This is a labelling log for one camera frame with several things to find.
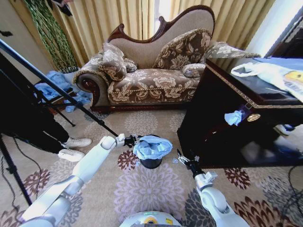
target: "carpet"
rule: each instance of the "carpet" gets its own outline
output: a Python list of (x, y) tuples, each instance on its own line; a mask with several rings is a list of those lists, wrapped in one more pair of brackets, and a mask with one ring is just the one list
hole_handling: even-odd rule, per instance
[[(55, 118), (72, 137), (93, 139), (90, 146), (79, 149), (85, 153), (103, 136), (110, 135), (80, 110), (63, 113), (76, 124), (75, 127), (71, 127), (59, 115)], [(178, 157), (177, 148), (180, 149), (176, 131), (185, 111), (136, 111), (95, 115), (118, 134), (155, 134), (169, 139), (174, 147), (171, 153), (163, 158), (162, 164), (153, 170), (139, 165), (138, 158), (128, 147), (111, 151), (93, 179), (70, 198), (71, 209), (59, 226), (116, 227), (128, 215), (148, 210), (170, 213), (187, 227), (215, 226), (209, 212), (201, 205), (191, 172), (181, 163), (173, 163), (173, 158)], [(303, 148), (300, 139), (302, 135), (303, 128), (298, 127), (289, 137), (297, 146)], [(37, 167), (19, 153), (12, 138), (5, 137), (4, 141), (28, 193), (32, 200), (35, 200), (39, 178)], [(53, 183), (67, 178), (76, 165), (21, 141), (18, 143), (24, 153), (34, 158), (43, 169), (38, 194), (43, 193)], [(214, 186), (222, 191), (234, 211), (250, 226), (275, 227), (281, 219), (285, 203), (292, 196), (287, 179), (289, 169), (290, 167), (215, 169), (218, 178)], [(5, 175), (16, 191), (15, 205), (18, 211), (11, 207), (12, 194), (7, 184), (1, 180), (0, 226), (16, 227), (19, 226), (16, 219), (22, 215), (27, 204), (13, 177), (7, 172)], [(303, 188), (302, 176), (303, 167), (293, 171), (292, 182), (296, 191)], [(303, 226), (303, 218), (295, 204), (287, 211), (284, 226)]]

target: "wooden sofa arm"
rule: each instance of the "wooden sofa arm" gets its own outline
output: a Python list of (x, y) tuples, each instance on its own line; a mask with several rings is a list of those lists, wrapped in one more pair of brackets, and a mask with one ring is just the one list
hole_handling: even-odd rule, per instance
[(108, 85), (101, 76), (93, 73), (83, 73), (78, 76), (76, 84), (81, 90), (93, 94), (91, 106), (109, 105)]

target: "carved wooden frame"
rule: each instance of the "carved wooden frame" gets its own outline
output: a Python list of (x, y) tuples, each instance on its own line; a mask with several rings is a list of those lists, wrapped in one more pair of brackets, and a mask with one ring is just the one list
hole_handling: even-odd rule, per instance
[(193, 11), (193, 10), (206, 10), (208, 11), (214, 20), (214, 26), (215, 26), (215, 18), (214, 18), (214, 12), (211, 8), (209, 8), (208, 6), (203, 6), (203, 5), (197, 5), (197, 6), (192, 6), (187, 8), (186, 10), (184, 10), (182, 13), (180, 13), (175, 19), (173, 19), (172, 21), (166, 21), (164, 19), (164, 17), (160, 16), (159, 17), (159, 21), (160, 21), (160, 26), (157, 30), (157, 32), (155, 33), (155, 35), (149, 39), (145, 39), (145, 40), (138, 40), (138, 39), (133, 39), (131, 37), (129, 37), (127, 34), (124, 33), (124, 24), (120, 24), (110, 35), (109, 38), (107, 39), (107, 42), (109, 43), (111, 40), (113, 39), (118, 39), (118, 38), (123, 38), (123, 39), (127, 39), (130, 40), (132, 42), (135, 43), (141, 43), (141, 44), (146, 44), (146, 43), (151, 43), (157, 39), (159, 39), (167, 30), (170, 29), (170, 27), (172, 27), (181, 17), (183, 17), (185, 14)]
[[(181, 17), (183, 17), (185, 14), (193, 11), (193, 10), (206, 10), (208, 11), (214, 20), (214, 27), (215, 27), (215, 17), (214, 12), (212, 9), (208, 6), (203, 5), (197, 5), (192, 6), (184, 10), (182, 13), (180, 13), (175, 19), (172, 21), (165, 21), (164, 17), (159, 17), (160, 26), (155, 35), (149, 39), (146, 40), (137, 40), (129, 37), (127, 34), (124, 33), (124, 24), (120, 24), (110, 35), (107, 40), (107, 42), (110, 42), (113, 39), (123, 38), (126, 40), (130, 40), (135, 43), (151, 43), (157, 39), (159, 39), (163, 34), (165, 34), (166, 31), (168, 31)], [(109, 105), (109, 106), (95, 106), (97, 100), (99, 100), (100, 96), (100, 90), (98, 85), (95, 81), (91, 79), (84, 79), (82, 82), (82, 85), (85, 89), (90, 91), (93, 95), (93, 103), (91, 105), (92, 111), (97, 112), (111, 112), (111, 111), (127, 111), (127, 110), (163, 110), (163, 109), (185, 109), (188, 106), (188, 103), (184, 104), (167, 104), (167, 105)]]

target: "green patterned curtain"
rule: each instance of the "green patterned curtain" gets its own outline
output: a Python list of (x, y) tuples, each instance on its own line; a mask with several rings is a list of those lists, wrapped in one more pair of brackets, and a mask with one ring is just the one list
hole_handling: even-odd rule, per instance
[(67, 38), (59, 24), (51, 14), (44, 0), (24, 0), (27, 5), (40, 38), (53, 62), (62, 73), (78, 70)]

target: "small trash bin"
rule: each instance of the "small trash bin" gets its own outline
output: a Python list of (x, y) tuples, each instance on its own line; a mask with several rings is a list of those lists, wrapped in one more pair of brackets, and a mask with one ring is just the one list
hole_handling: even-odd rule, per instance
[(140, 156), (139, 156), (139, 159), (140, 159), (140, 162), (141, 164), (145, 167), (145, 168), (148, 168), (148, 169), (155, 169), (157, 168), (158, 166), (160, 166), (161, 162), (162, 162), (162, 157), (163, 156), (159, 156), (160, 158), (146, 158), (146, 159), (140, 159)]
[(148, 169), (155, 169), (157, 168), (161, 162), (162, 162), (162, 158), (160, 159), (146, 159), (146, 160), (142, 160), (140, 159), (140, 162), (141, 164), (145, 167), (145, 168), (148, 168)]

